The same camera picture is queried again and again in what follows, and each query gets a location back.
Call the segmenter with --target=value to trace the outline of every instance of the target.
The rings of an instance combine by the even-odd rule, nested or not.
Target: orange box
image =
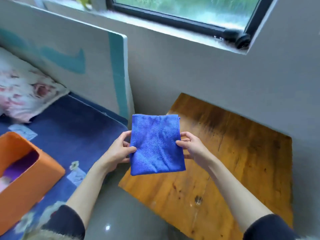
[[[65,174],[52,157],[17,133],[0,136],[0,177],[14,162],[36,151],[38,159],[0,193],[0,236],[14,226]]]

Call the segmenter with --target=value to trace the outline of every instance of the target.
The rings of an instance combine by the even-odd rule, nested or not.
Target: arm
[[[182,132],[181,136],[187,138],[176,141],[176,144],[187,149],[194,161],[209,173],[242,232],[245,232],[256,220],[272,214],[272,211],[250,193],[223,163],[210,153],[198,137],[190,132]]]
[[[66,205],[79,215],[86,229],[106,174],[113,171],[118,163],[123,162],[127,155],[137,150],[124,141],[130,134],[131,131],[123,132],[113,142],[106,153],[91,167],[86,178],[66,202]]]

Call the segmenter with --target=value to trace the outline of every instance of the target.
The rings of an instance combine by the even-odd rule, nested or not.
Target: hand
[[[214,157],[212,153],[202,144],[201,140],[190,132],[182,132],[181,137],[176,144],[183,149],[187,149],[192,159],[203,169],[207,170],[210,161]]]
[[[134,153],[137,149],[125,140],[131,135],[131,131],[122,132],[122,134],[112,143],[109,149],[97,161],[103,167],[106,167],[109,172],[116,169],[118,163],[127,163],[129,158],[125,158],[130,153]]]

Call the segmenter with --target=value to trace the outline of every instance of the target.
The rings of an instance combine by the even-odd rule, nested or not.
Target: blue bed sheet
[[[10,131],[11,121],[8,117],[0,117],[0,134]],[[23,224],[28,225],[27,228],[37,226],[41,217],[42,220],[46,218],[46,209],[50,212],[48,209],[56,202],[66,202],[76,189],[67,179],[71,163],[79,161],[79,168],[87,173],[112,142],[127,130],[125,125],[69,95],[53,103],[26,126],[37,133],[31,142],[64,167],[66,174],[30,210],[29,218],[0,236],[0,240],[21,239]]]

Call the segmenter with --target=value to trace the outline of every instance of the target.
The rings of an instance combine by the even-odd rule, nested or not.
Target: microfiber cloth
[[[131,175],[186,170],[183,149],[176,140],[181,140],[177,114],[132,115],[130,145],[137,151],[130,154]]]

